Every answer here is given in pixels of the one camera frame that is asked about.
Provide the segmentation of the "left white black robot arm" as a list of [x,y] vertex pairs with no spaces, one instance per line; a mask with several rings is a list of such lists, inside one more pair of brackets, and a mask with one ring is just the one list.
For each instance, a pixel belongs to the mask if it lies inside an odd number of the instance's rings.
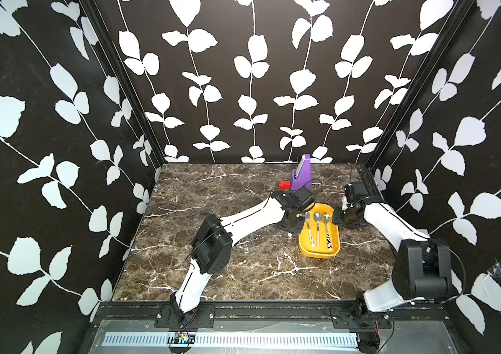
[[274,191],[258,205],[235,215],[224,218],[208,215],[192,240],[185,280],[171,295],[175,314],[181,319],[195,314],[212,275],[226,267],[232,248],[240,240],[270,225],[298,234],[305,224],[304,214],[313,204],[312,192],[302,187],[293,192]]

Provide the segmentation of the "spoon with patterned handle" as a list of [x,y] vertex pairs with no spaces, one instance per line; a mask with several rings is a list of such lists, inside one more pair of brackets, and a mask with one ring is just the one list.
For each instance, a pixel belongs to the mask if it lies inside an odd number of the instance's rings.
[[324,225],[325,225],[325,233],[326,233],[326,240],[327,240],[327,249],[331,252],[333,250],[332,236],[330,235],[331,217],[328,214],[328,212],[324,213],[323,222],[324,222]]

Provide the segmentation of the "spoon with wooden handle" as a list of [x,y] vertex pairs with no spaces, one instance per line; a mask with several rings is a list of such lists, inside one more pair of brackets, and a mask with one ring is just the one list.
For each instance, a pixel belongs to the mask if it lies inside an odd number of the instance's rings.
[[321,248],[321,230],[320,230],[320,222],[321,222],[321,214],[316,212],[314,214],[314,220],[316,223],[316,246]]

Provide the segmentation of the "yellow plastic storage box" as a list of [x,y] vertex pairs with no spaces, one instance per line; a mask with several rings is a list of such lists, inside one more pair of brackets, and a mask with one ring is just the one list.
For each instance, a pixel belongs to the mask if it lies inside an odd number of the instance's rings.
[[305,213],[299,234],[299,249],[308,258],[329,259],[340,252],[340,237],[333,224],[334,209],[328,204],[316,204]]

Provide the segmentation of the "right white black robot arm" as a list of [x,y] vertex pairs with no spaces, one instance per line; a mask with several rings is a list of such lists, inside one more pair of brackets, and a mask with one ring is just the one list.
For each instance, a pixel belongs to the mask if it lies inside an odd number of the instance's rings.
[[372,225],[396,255],[390,280],[363,293],[365,309],[382,313],[413,301],[443,301],[453,293],[451,249],[431,240],[389,206],[377,188],[362,182],[345,187],[333,223],[349,229]]

